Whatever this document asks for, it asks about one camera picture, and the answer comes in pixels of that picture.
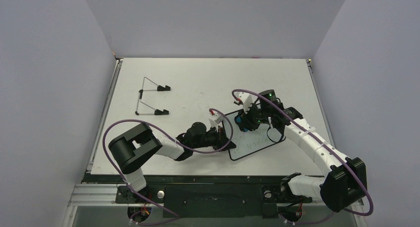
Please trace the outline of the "black framed small whiteboard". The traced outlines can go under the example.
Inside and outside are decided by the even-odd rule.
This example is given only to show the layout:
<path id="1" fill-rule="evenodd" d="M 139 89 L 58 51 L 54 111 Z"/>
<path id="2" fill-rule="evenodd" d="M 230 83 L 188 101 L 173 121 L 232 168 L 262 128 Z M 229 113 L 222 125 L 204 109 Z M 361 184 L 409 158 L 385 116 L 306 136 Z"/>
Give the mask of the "black framed small whiteboard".
<path id="1" fill-rule="evenodd" d="M 241 131 L 235 123 L 237 114 L 237 111 L 227 113 L 227 119 L 222 121 L 227 138 L 231 137 L 231 142 L 236 145 L 235 148 L 228 151 L 232 161 L 237 161 L 285 140 L 284 135 L 268 124 L 261 124 L 255 131 Z"/>

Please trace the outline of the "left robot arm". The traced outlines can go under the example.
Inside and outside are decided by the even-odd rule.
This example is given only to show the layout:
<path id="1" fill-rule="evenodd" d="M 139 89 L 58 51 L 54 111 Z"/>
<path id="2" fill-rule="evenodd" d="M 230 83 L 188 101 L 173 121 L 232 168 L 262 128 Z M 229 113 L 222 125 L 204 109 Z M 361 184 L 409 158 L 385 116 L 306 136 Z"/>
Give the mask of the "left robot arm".
<path id="1" fill-rule="evenodd" d="M 160 141 L 150 126 L 140 123 L 123 134 L 112 139 L 108 149 L 118 164 L 124 182 L 130 186 L 128 195 L 135 202 L 142 202 L 147 198 L 147 183 L 142 172 L 142 166 L 154 155 L 171 158 L 177 162 L 192 156 L 199 148 L 212 147 L 215 151 L 227 151 L 236 148 L 236 144 L 229 140 L 221 126 L 210 129 L 195 122 L 176 137 L 176 141 Z"/>

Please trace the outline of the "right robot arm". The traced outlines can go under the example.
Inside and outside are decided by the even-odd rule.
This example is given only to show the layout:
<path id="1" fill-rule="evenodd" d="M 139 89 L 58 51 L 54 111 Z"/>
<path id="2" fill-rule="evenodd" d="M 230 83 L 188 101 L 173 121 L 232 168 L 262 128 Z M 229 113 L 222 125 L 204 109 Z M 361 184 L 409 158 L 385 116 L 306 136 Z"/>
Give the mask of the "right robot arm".
<path id="1" fill-rule="evenodd" d="M 279 194 L 284 200 L 319 199 L 336 213 L 347 211 L 348 206 L 364 197 L 372 201 L 365 163 L 360 158 L 348 157 L 323 139 L 299 111 L 285 108 L 274 90 L 255 93 L 235 89 L 232 96 L 234 103 L 242 107 L 235 117 L 241 131 L 255 131 L 268 124 L 293 141 L 322 172 L 322 177 L 294 173 L 282 179 Z"/>

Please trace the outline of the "blue whiteboard eraser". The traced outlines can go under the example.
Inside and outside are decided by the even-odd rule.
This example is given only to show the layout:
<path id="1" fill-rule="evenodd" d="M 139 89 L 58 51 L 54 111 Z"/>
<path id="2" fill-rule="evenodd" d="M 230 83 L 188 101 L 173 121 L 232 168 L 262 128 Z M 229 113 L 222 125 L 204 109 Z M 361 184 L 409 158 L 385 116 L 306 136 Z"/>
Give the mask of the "blue whiteboard eraser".
<path id="1" fill-rule="evenodd" d="M 243 119 L 239 115 L 237 115 L 235 116 L 234 120 L 242 132 L 248 132 L 250 130 L 250 126 L 246 119 Z"/>

